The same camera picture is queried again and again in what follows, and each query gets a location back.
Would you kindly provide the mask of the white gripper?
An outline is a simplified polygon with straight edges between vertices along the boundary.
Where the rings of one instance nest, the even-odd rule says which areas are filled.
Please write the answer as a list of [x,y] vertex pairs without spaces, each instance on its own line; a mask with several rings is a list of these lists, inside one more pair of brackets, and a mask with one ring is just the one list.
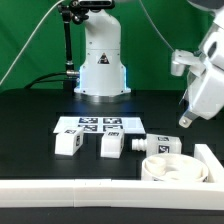
[[188,74],[188,108],[179,125],[188,128],[197,117],[213,118],[224,107],[224,71],[212,64],[200,72],[191,66]]

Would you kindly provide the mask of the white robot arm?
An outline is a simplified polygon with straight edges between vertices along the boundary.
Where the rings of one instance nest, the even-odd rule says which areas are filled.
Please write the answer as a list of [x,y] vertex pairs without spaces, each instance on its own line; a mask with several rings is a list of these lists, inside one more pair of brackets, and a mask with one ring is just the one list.
[[[214,20],[198,53],[178,49],[172,52],[171,74],[188,74],[183,96],[188,107],[179,120],[184,128],[198,117],[209,120],[224,108],[224,0],[187,1],[213,13]],[[96,99],[128,93],[126,69],[120,59],[121,25],[107,13],[115,0],[75,0],[75,4],[86,16],[86,56],[75,91]]]

